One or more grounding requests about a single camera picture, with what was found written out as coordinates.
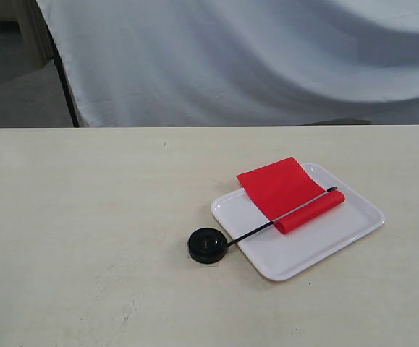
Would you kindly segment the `red flag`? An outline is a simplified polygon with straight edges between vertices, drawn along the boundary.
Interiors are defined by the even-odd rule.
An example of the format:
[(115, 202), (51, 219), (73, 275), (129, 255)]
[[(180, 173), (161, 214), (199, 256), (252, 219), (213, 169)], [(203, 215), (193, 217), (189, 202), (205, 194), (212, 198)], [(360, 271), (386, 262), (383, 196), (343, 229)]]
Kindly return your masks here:
[(293, 157), (241, 173), (237, 179), (268, 222), (229, 242), (229, 247), (270, 226), (286, 235), (345, 201), (337, 187), (320, 186)]

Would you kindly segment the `black round flag base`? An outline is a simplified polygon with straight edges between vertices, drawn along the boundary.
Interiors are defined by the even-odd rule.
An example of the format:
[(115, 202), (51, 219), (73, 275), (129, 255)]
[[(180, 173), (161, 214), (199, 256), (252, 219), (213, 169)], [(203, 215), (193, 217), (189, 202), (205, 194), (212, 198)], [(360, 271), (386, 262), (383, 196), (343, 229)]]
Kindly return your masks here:
[(187, 240), (190, 257), (201, 264), (213, 264), (227, 253), (227, 239), (215, 228), (199, 228)]

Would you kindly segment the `white rectangular plastic tray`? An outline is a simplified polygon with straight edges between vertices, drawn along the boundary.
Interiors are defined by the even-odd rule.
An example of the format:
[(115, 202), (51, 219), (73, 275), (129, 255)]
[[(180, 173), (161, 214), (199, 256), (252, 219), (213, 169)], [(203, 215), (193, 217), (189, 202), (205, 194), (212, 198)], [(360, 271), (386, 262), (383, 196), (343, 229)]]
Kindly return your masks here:
[[(323, 188), (336, 186), (345, 201), (286, 235), (270, 226), (237, 244), (254, 268), (269, 280), (293, 277), (375, 231), (385, 221), (375, 205), (322, 166), (302, 166)], [(242, 188), (216, 198), (211, 212), (233, 239), (268, 221)]]

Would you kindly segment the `white backdrop cloth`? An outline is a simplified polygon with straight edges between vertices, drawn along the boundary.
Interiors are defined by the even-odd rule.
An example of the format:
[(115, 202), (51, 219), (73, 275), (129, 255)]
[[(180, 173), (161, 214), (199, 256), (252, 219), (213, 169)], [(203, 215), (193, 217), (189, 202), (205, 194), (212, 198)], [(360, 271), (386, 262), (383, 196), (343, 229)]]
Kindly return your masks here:
[(40, 1), (89, 127), (419, 124), (419, 1)]

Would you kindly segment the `black backdrop stand pole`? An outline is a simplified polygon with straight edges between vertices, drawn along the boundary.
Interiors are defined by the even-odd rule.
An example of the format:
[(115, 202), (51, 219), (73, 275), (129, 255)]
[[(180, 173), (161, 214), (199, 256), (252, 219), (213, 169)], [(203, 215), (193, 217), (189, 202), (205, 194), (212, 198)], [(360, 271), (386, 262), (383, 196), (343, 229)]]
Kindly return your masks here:
[(75, 103), (71, 94), (71, 90), (69, 87), (69, 83), (67, 80), (67, 76), (66, 76), (66, 72), (64, 71), (64, 65), (62, 62), (62, 58), (59, 54), (58, 48), (56, 47), (56, 44), (54, 42), (53, 36), (51, 34), (50, 31), (48, 31), (48, 36), (51, 42), (51, 46), (52, 46), (52, 50), (53, 50), (53, 61), (54, 61), (54, 66), (56, 67), (56, 71), (57, 74), (59, 76), (59, 80), (61, 83), (61, 87), (62, 87), (62, 91), (64, 94), (64, 98), (67, 104), (67, 108), (69, 111), (69, 115), (71, 118), (71, 122), (74, 128), (79, 128), (80, 127), (80, 123), (79, 123), (79, 119), (77, 117), (77, 113), (75, 110)]

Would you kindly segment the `beige wooden furniture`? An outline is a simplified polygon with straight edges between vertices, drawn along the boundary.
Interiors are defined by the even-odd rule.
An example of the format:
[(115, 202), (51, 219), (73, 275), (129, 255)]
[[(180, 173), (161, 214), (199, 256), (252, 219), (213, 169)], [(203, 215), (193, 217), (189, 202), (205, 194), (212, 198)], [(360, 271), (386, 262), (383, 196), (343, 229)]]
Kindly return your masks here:
[(31, 64), (42, 69), (53, 58), (53, 48), (37, 1), (0, 1), (0, 29), (3, 22), (16, 22)]

